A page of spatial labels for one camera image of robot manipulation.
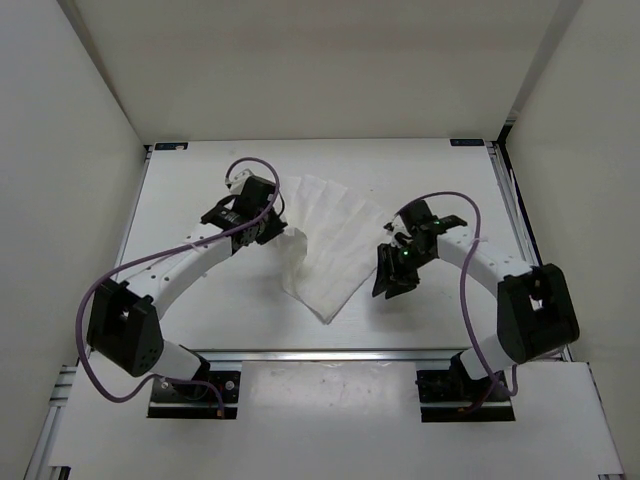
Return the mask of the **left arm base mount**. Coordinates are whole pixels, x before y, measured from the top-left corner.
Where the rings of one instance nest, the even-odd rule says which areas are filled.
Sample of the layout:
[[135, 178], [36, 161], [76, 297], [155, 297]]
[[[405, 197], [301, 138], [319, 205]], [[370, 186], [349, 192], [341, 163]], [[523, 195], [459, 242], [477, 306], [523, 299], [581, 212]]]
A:
[[222, 399], [205, 385], [183, 385], [155, 380], [147, 407], [151, 419], [235, 420], [238, 414], [241, 364], [214, 362], [206, 382], [213, 385]]

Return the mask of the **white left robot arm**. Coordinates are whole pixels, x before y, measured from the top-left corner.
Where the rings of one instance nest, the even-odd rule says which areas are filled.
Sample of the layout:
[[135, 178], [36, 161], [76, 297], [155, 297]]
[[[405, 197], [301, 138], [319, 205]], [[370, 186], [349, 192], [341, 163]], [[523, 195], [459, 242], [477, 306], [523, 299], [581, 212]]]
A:
[[86, 332], [88, 345], [129, 375], [165, 378], [188, 400], [208, 392], [210, 364], [164, 339], [161, 319], [214, 266], [253, 243], [270, 242], [287, 226], [273, 206], [277, 183], [245, 170], [228, 187], [230, 194], [201, 217], [178, 253], [122, 281], [101, 282]]

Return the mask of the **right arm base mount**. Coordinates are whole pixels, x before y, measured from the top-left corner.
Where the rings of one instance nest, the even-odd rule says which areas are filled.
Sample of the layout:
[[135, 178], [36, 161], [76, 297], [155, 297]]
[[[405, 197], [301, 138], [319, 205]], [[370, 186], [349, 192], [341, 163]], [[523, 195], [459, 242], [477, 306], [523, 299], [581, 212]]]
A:
[[513, 422], [512, 402], [489, 378], [464, 383], [443, 362], [417, 362], [422, 423]]

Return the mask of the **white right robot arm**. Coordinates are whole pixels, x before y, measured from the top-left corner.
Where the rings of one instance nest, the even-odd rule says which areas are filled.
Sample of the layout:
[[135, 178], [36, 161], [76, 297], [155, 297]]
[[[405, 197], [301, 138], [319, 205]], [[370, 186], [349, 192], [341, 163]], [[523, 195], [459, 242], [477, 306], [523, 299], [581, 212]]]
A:
[[[484, 387], [511, 396], [513, 386], [498, 377], [575, 342], [580, 328], [562, 270], [532, 265], [482, 241], [476, 229], [456, 215], [439, 217], [425, 199], [412, 201], [385, 225], [390, 236], [377, 247], [373, 296], [391, 299], [415, 290], [419, 271], [441, 260], [459, 268], [459, 298], [469, 349], [452, 357], [449, 387], [470, 400]], [[497, 302], [495, 331], [479, 339], [471, 324], [466, 283], [473, 279]]]

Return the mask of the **white pleated skirt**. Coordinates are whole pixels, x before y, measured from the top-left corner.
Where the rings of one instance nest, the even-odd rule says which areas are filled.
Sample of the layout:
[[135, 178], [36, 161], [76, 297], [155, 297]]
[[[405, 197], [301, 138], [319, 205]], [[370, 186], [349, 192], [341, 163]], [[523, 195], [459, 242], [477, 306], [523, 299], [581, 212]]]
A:
[[356, 190], [312, 175], [283, 177], [280, 193], [282, 288], [327, 325], [375, 271], [390, 215]]

